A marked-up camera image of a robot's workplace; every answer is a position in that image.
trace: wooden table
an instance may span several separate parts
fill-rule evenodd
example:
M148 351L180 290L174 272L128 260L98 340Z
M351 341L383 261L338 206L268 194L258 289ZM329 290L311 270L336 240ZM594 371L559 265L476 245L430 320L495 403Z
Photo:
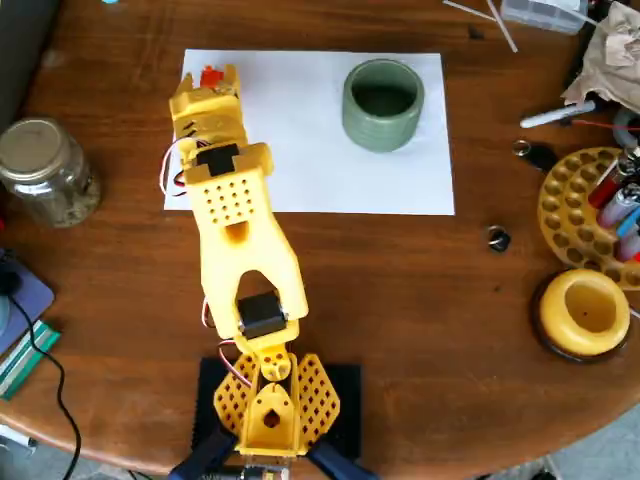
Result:
M470 39L469 25L485 38ZM11 210L3 246L57 294L46 319L63 332L54 351L83 455L166 473L189 451L199 359L215 354L199 320L196 224L164 213L157 188L186 48L442 53L455 216L278 215L310 305L294 351L363 367L365 466L385 478L463 478L567 445L634 405L637 329L620 355L587 367L531 332L533 289L561 265L535 219L542 174L511 143L526 133L564 155L612 138L518 127L560 104L577 39L512 33L519 54L497 26L436 0L64 2L26 110L78 139L104 200L70 230ZM505 255L487 248L492 223L513 236ZM40 365L0 420L69 450L57 375Z

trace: green ceramic cup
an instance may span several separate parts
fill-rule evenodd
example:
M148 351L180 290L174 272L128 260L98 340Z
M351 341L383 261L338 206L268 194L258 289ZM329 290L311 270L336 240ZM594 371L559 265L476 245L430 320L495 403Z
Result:
M361 147L391 152L413 137L423 103L416 72L395 60L369 60L344 82L342 125Z

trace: black cable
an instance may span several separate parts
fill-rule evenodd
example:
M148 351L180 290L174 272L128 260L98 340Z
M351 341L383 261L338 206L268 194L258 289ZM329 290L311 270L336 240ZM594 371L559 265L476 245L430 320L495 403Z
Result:
M151 478L149 475L146 475L144 473L140 473L140 472L133 473L133 471L131 470L127 470L127 472L129 472L129 475L131 475L131 478L133 478L133 480L138 480L137 475L140 475L142 478L145 478L146 480L153 480L153 478Z
M71 458L71 462L69 463L69 467L67 468L67 473L65 473L64 477L62 477L62 480L69 480L71 478L71 474L76 468L76 464L78 463L78 458L80 458L80 448L82 447L82 435L80 435L80 430L78 429L78 425L76 425L75 420L69 413L69 410L67 410L67 407L64 405L64 402L62 401L62 389L64 388L64 378L65 378L64 367L60 364L60 362L58 362L58 360L56 360L53 357L53 355L50 355L44 350L41 350L40 347L36 345L35 334L33 332L33 323L31 323L31 319L29 318L29 315L27 315L27 312L25 312L24 308L22 308L22 306L18 302L16 302L16 299L13 298L12 295L7 295L7 297L9 298L9 301L20 311L20 313L24 317L24 320L27 322L27 325L29 326L29 341L31 343L31 348L33 348L36 352L40 353L43 357L45 357L47 360L53 363L60 371L60 380L58 381L58 392L57 392L56 400L58 401L58 407L60 407L60 410L62 410L62 413L64 414L64 416L67 417L67 420L69 421L69 424L71 424L71 428L73 429L73 433L76 436L76 447L73 452L73 458Z

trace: yellow pen holder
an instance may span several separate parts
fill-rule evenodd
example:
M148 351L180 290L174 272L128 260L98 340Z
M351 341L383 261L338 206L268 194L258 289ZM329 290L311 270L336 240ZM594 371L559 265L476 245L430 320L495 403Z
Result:
M578 361L617 350L630 328L624 292L606 275L586 269L569 270L551 280L540 297L538 313L543 341L556 353Z

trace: glass jar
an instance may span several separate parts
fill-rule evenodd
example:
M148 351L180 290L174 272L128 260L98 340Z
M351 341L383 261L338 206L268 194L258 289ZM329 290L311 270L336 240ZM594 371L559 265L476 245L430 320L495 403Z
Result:
M57 122L27 118L0 137L0 181L45 225L71 227L100 202L100 183Z

